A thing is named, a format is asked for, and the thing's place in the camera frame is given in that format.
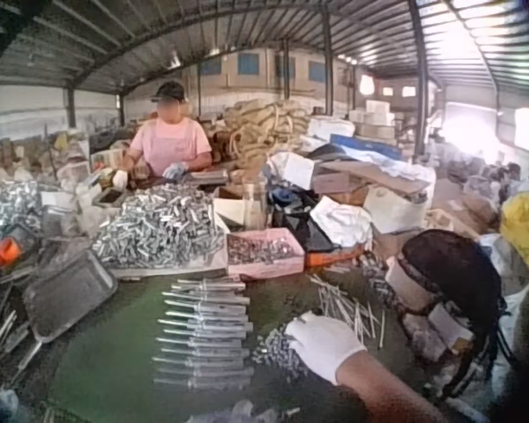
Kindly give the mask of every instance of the gloved hand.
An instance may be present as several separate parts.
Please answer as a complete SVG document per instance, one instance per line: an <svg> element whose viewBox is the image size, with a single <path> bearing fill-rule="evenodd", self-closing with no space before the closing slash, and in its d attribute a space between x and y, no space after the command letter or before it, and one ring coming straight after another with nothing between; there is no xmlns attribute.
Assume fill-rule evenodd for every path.
<svg viewBox="0 0 529 423"><path fill-rule="evenodd" d="M186 163L183 161L178 163L173 163L169 167L165 169L165 171L162 173L163 177L165 179L169 179L171 181L175 181L179 179L183 174L186 173Z"/></svg>
<svg viewBox="0 0 529 423"><path fill-rule="evenodd" d="M127 172L124 170L118 170L112 178L112 184L114 185L114 188L123 191L125 190L125 187L127 187L127 179Z"/></svg>
<svg viewBox="0 0 529 423"><path fill-rule="evenodd" d="M290 348L311 371L334 385L339 384L336 374L343 361L367 349L346 324L310 311L290 322L285 333L294 338Z"/></svg>

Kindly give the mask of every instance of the stack of boxes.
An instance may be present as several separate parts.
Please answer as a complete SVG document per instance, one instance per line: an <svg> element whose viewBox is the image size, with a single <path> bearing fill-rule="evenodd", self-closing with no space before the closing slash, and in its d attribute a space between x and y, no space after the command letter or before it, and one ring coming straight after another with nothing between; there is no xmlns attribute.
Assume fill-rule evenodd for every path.
<svg viewBox="0 0 529 423"><path fill-rule="evenodd" d="M388 145L396 145L395 115L390 113L387 101L367 100L366 110L357 108L349 112L349 120L355 124L356 135L372 138Z"/></svg>

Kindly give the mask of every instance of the green table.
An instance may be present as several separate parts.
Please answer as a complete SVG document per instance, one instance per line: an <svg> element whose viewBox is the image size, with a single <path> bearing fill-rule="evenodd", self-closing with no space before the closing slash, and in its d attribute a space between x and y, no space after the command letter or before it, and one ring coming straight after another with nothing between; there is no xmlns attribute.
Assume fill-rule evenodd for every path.
<svg viewBox="0 0 529 423"><path fill-rule="evenodd" d="M340 283L362 301L369 299L374 313L381 305L357 272L325 278ZM151 357L158 350L155 337L161 334L156 319L164 315L160 292L175 277L149 278L140 283L121 284L115 297L103 307L101 319L72 339L56 371L48 401L56 408L91 422L182 422L191 414L223 410L247 398L258 411L271 406L286 410L301 407L293 421L357 421L364 410L360 401L341 388L332 387L312 375L288 384L275 368L257 366L245 390L188 392L184 388L153 383L155 366ZM266 335L293 315L316 307L317 288L305 275L294 275L250 283L250 320L256 335ZM406 337L386 311L384 349L376 341L367 343L393 373L414 388L421 386L422 371L406 347Z"/></svg>

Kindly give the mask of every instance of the white paper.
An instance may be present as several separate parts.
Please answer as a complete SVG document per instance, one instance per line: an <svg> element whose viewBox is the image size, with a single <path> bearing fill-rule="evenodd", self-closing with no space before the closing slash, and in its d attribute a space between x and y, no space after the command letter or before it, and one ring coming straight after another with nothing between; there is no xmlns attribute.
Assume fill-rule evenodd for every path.
<svg viewBox="0 0 529 423"><path fill-rule="evenodd" d="M331 242L341 247L353 247L372 240L370 215L361 207L339 204L324 196L310 212L311 218Z"/></svg>
<svg viewBox="0 0 529 423"><path fill-rule="evenodd" d="M459 338L466 341L472 341L473 339L473 333L453 319L443 304L439 303L433 308L433 311L429 313L428 320L439 332L444 343L455 354L460 353L460 351L454 349L454 345Z"/></svg>
<svg viewBox="0 0 529 423"><path fill-rule="evenodd" d="M295 152L288 153L282 179L302 189L311 189L311 177L314 174L314 160L306 159Z"/></svg>

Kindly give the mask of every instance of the metal part pile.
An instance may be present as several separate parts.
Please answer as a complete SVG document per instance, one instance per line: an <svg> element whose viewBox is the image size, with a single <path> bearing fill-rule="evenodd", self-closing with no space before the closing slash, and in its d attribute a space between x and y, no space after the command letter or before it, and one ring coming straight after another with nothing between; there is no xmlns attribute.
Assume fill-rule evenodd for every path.
<svg viewBox="0 0 529 423"><path fill-rule="evenodd" d="M296 256L286 238L266 241L234 235L227 237L227 254L230 264L257 262L272 264L275 260Z"/></svg>
<svg viewBox="0 0 529 423"><path fill-rule="evenodd" d="M298 380L309 373L308 367L303 363L296 351L290 349L289 339L284 334L286 325L269 332L266 338L257 337L259 343L253 350L252 360L257 364L276 366L287 373L288 383Z"/></svg>
<svg viewBox="0 0 529 423"><path fill-rule="evenodd" d="M370 303L365 308L353 298L350 300L347 293L341 291L338 286L324 282L318 275L309 276L309 279L319 285L317 293L323 315L345 322L354 334L364 344L364 336L376 339L376 326L379 327L378 348L384 346L385 313L382 312L381 320L372 314Z"/></svg>
<svg viewBox="0 0 529 423"><path fill-rule="evenodd" d="M93 250L108 267L178 267L211 259L223 246L212 199L181 185L139 190L101 226Z"/></svg>
<svg viewBox="0 0 529 423"><path fill-rule="evenodd" d="M191 390L240 389L250 384L253 367L245 367L249 350L242 347L253 323L247 317L248 297L238 276L178 279L162 293L171 308L159 319L162 336L155 383Z"/></svg>
<svg viewBox="0 0 529 423"><path fill-rule="evenodd" d="M0 237L3 230L14 223L23 223L40 232L41 191L44 188L36 181L0 183Z"/></svg>

